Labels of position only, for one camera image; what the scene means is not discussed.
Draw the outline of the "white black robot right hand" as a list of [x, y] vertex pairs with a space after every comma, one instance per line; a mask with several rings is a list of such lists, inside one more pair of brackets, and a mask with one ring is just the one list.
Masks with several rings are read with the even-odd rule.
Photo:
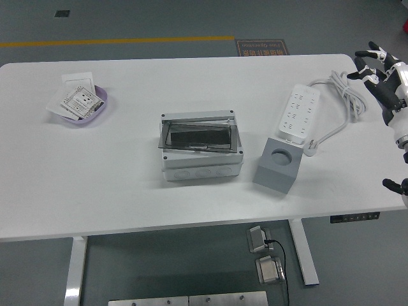
[[[407, 63], [373, 41], [369, 49], [355, 52], [356, 71], [350, 80], [361, 80], [382, 108], [384, 123], [393, 130], [397, 145], [407, 141]], [[364, 58], [377, 59], [384, 69], [370, 68]]]

